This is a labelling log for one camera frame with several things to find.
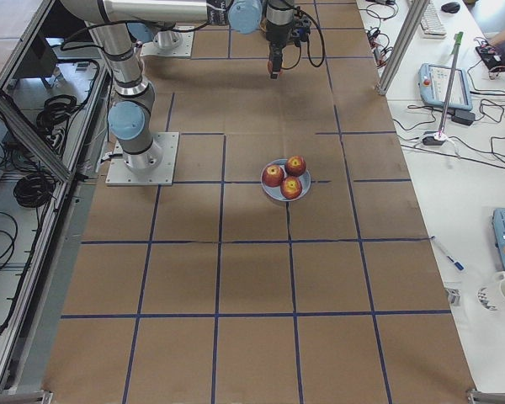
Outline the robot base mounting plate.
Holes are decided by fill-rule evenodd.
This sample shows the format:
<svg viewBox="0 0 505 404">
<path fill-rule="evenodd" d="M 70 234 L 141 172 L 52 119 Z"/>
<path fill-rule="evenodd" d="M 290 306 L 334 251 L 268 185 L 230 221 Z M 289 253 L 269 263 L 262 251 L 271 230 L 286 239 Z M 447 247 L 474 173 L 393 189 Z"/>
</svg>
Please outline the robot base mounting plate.
<svg viewBox="0 0 505 404">
<path fill-rule="evenodd" d="M 178 132 L 152 133 L 151 147 L 142 154 L 123 150 L 117 140 L 106 176 L 108 186 L 152 186 L 173 184 L 178 152 Z"/>
</svg>

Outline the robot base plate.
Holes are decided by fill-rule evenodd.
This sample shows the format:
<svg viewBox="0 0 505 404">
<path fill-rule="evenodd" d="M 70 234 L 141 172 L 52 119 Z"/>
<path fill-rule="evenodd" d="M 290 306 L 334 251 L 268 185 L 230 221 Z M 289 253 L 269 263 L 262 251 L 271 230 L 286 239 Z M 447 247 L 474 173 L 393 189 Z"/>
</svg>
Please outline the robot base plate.
<svg viewBox="0 0 505 404">
<path fill-rule="evenodd" d="M 193 40 L 193 33 L 161 31 L 151 42 L 142 46 L 141 56 L 188 58 L 191 56 Z"/>
</svg>

